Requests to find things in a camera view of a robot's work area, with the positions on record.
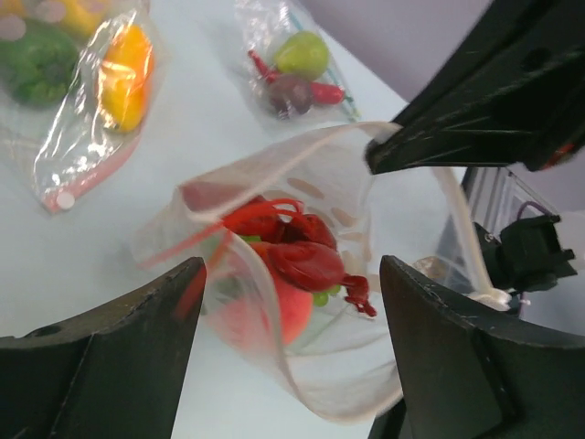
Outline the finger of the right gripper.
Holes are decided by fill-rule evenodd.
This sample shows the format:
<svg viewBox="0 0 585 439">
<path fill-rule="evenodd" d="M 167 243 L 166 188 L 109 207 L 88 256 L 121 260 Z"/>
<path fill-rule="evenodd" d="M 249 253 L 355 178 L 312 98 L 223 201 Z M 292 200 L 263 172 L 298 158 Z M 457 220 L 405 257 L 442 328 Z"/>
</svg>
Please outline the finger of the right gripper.
<svg viewBox="0 0 585 439">
<path fill-rule="evenodd" d="M 396 123 L 367 147 L 375 174 L 570 160 L 584 146 L 584 4 L 493 1 Z"/>
</svg>

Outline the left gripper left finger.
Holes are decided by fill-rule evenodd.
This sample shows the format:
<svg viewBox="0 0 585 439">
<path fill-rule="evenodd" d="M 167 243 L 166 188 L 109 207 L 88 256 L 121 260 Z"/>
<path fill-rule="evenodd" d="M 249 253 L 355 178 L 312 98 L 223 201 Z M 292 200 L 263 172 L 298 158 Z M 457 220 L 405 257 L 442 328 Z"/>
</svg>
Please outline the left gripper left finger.
<svg viewBox="0 0 585 439">
<path fill-rule="evenodd" d="M 190 258 L 83 314 L 2 337 L 2 437 L 170 437 L 198 320 L 175 308 L 205 276 Z"/>
</svg>

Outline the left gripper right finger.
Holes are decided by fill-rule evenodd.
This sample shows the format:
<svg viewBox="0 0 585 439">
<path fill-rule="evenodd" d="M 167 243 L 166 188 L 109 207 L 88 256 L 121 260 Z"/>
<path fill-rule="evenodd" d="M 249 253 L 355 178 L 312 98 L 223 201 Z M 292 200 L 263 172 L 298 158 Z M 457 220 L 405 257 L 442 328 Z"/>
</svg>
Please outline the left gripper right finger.
<svg viewBox="0 0 585 439">
<path fill-rule="evenodd" d="M 402 394 L 374 438 L 581 438 L 584 339 L 495 311 L 396 257 L 380 281 Z"/>
</svg>

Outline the red plastic lobster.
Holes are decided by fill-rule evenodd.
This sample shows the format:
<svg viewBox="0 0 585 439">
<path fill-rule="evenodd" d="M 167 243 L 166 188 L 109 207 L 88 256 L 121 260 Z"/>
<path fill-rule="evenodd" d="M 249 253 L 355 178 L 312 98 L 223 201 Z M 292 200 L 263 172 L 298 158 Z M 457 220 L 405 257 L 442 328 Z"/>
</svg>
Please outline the red plastic lobster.
<svg viewBox="0 0 585 439">
<path fill-rule="evenodd" d="M 284 282 L 312 294 L 343 286 L 345 300 L 357 312 L 376 316 L 378 312 L 369 302 L 367 278 L 346 271 L 331 231 L 318 216 L 306 213 L 303 208 L 302 201 L 295 198 L 268 200 L 257 196 L 141 265 L 150 267 L 166 261 L 221 230 L 224 236 L 215 258 L 236 236 L 258 237 L 254 244 L 263 248 L 261 255 L 267 266 Z"/>
</svg>

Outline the clear zip bag with lobster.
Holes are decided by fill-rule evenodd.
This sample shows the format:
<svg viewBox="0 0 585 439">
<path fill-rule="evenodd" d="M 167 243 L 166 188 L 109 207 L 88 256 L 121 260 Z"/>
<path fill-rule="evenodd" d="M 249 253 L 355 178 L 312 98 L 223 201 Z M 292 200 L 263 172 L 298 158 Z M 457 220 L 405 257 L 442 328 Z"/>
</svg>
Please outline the clear zip bag with lobster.
<svg viewBox="0 0 585 439">
<path fill-rule="evenodd" d="M 396 123 L 315 129 L 179 185 L 135 235 L 145 270 L 199 257 L 207 272 L 175 307 L 200 305 L 217 336 L 307 409 L 359 423 L 402 396 L 367 195 L 369 140 Z"/>
</svg>

